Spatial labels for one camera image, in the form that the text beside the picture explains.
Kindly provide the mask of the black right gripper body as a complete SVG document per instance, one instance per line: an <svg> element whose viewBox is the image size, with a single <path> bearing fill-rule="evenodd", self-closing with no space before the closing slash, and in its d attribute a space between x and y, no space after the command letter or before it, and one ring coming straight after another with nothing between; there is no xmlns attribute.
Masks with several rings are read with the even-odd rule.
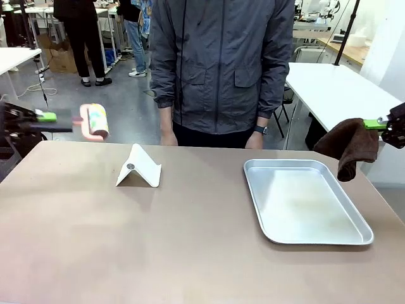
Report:
<svg viewBox="0 0 405 304"><path fill-rule="evenodd" d="M404 103L390 109L386 129L382 132L383 142L397 148L404 147Z"/></svg>

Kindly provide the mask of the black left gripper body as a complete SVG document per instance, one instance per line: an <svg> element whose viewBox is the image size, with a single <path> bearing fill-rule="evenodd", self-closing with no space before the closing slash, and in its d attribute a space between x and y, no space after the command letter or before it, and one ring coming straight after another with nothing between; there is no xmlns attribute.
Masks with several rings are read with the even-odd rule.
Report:
<svg viewBox="0 0 405 304"><path fill-rule="evenodd" d="M31 124L36 121L37 115L33 110L12 103L1 103L1 139L12 134L18 137L36 134L31 128Z"/></svg>

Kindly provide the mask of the person's right hand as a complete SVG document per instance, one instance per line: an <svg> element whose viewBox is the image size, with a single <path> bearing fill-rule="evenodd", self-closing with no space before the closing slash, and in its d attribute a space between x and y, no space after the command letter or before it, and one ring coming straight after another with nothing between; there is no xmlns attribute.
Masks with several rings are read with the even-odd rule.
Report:
<svg viewBox="0 0 405 304"><path fill-rule="evenodd" d="M178 146L178 141L173 131L172 122L161 122L161 145L163 146Z"/></svg>

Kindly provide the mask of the person's left hand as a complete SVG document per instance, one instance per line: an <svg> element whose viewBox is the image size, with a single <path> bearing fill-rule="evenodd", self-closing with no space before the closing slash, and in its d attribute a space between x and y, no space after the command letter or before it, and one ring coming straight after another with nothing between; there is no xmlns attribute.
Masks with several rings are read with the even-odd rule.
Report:
<svg viewBox="0 0 405 304"><path fill-rule="evenodd" d="M246 142L246 149L263 149L262 133L254 131Z"/></svg>

